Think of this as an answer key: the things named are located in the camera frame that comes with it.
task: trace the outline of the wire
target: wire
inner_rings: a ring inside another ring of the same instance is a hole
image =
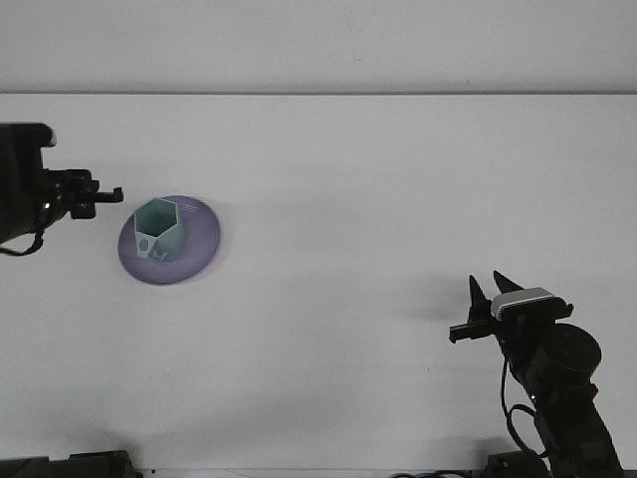
[[[507,407],[507,402],[505,400],[505,384],[507,382],[507,369],[509,368],[509,359],[505,357],[505,364],[502,367],[502,380],[500,383],[500,404],[502,406],[502,411],[505,413],[505,419],[507,420],[507,430],[509,431],[509,435],[514,440],[516,445],[520,448],[521,451],[528,453],[533,456],[539,456],[539,458],[545,458],[548,456],[548,450],[545,450],[542,454],[538,455],[536,451],[531,450],[529,446],[524,443],[524,441],[520,438],[516,427],[514,426],[514,411],[523,411],[524,413],[530,415],[535,418],[535,411],[529,406],[523,405],[521,403],[516,403],[514,406],[509,409]]]
[[[13,257],[23,257],[33,254],[36,251],[39,251],[42,245],[44,244],[44,239],[42,236],[44,235],[44,229],[36,232],[36,235],[33,238],[33,244],[31,247],[23,252],[14,251],[12,249],[6,249],[4,247],[0,247],[0,254],[6,254],[7,256]]]
[[[391,475],[389,478],[444,478],[445,476],[460,476],[462,478],[475,478],[475,476],[471,472],[460,471],[460,470],[437,470],[430,471],[428,473],[395,473]]]

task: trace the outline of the table surface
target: table surface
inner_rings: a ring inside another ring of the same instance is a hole
[[[47,122],[47,167],[125,194],[0,258],[3,455],[482,467],[515,448],[502,358],[447,337],[468,275],[493,296],[499,269],[575,305],[603,350],[595,403],[637,466],[636,97],[5,95],[0,116]],[[167,194],[207,202],[223,241],[195,278],[148,286],[116,239]]]

